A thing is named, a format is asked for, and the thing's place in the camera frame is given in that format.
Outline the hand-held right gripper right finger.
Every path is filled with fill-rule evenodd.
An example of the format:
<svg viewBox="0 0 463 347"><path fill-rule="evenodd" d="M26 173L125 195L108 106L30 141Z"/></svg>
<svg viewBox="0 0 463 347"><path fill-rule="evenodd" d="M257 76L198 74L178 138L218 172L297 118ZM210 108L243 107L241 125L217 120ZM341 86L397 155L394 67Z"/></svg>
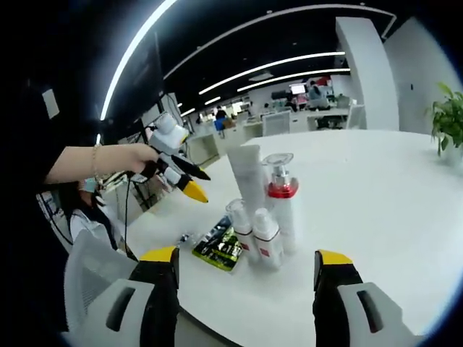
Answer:
<svg viewBox="0 0 463 347"><path fill-rule="evenodd" d="M314 259L317 346L418 346L402 308L376 284L363 282L347 256L319 249Z"/></svg>

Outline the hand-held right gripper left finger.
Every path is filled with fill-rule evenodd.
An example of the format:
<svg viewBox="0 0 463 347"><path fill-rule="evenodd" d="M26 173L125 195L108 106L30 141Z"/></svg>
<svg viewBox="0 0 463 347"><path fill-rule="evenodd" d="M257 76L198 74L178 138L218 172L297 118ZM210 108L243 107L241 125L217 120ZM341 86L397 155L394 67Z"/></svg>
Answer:
<svg viewBox="0 0 463 347"><path fill-rule="evenodd" d="M88 308L82 346L173 346L179 314L179 248L145 253L128 279L114 281Z"/></svg>

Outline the person's left hand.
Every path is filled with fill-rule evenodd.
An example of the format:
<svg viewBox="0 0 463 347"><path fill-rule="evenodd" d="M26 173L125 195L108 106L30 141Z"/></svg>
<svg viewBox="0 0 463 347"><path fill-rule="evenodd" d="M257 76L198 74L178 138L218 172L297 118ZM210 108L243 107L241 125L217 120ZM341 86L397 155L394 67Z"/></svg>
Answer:
<svg viewBox="0 0 463 347"><path fill-rule="evenodd" d="M137 174L145 169L149 161L156 162L159 158L158 152L149 145L136 143L126 145L125 148L125 169Z"/></svg>

